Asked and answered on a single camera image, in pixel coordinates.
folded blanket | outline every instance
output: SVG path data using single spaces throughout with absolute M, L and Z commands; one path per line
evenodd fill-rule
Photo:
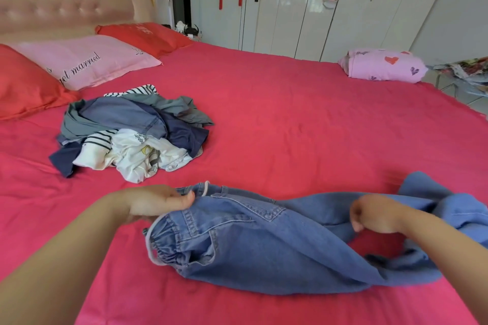
M 339 64 L 349 77 L 370 81 L 415 83 L 428 70 L 420 58 L 408 51 L 399 53 L 384 49 L 349 50 Z

blue denim jeans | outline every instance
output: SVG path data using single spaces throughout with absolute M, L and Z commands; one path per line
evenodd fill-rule
M 441 274 L 410 240 L 399 257 L 362 257 L 346 243 L 355 235 L 349 207 L 363 193 L 322 193 L 276 201 L 200 183 L 185 211 L 159 218 L 147 237 L 157 262 L 185 278 L 266 294 L 344 293 L 371 285 L 428 283 Z M 488 209 L 453 194 L 427 175 L 409 175 L 393 199 L 442 218 L 488 247 Z

hand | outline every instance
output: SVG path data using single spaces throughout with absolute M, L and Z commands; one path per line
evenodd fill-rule
M 402 232 L 405 221 L 417 212 L 380 194 L 367 194 L 357 199 L 349 210 L 352 228 L 356 232 L 367 228 L 382 234 Z
M 160 216 L 163 213 L 189 208 L 195 201 L 195 193 L 181 196 L 167 185 L 129 187 L 105 196 L 122 224 L 143 217 Z

red bedsheet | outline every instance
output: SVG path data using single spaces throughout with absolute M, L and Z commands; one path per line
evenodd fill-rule
M 152 83 L 193 97 L 216 125 L 201 157 L 144 184 L 210 180 L 285 199 L 325 191 L 395 192 L 412 171 L 488 201 L 488 123 L 429 84 L 349 79 L 337 64 L 202 43 L 83 92 Z M 63 107 L 0 123 L 0 278 L 102 195 L 130 187 L 113 168 L 62 178 L 47 157 Z M 141 230 L 117 233 L 79 325 L 475 323 L 446 280 L 340 295 L 274 297 L 180 277 L 146 256 Z M 398 236 L 360 235 L 359 252 L 394 254 Z

jeans pocket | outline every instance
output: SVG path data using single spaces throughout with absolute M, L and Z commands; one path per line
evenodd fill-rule
M 273 221 L 281 212 L 285 210 L 285 208 L 276 205 L 275 200 L 269 198 L 267 198 L 268 201 L 266 202 L 229 194 L 214 194 L 212 198 L 232 200 L 233 202 L 240 204 L 248 211 L 252 212 L 254 215 L 259 216 L 269 222 Z
M 181 242 L 182 267 L 206 266 L 215 259 L 217 240 L 215 232 L 210 230 L 207 234 L 200 235 L 185 242 Z

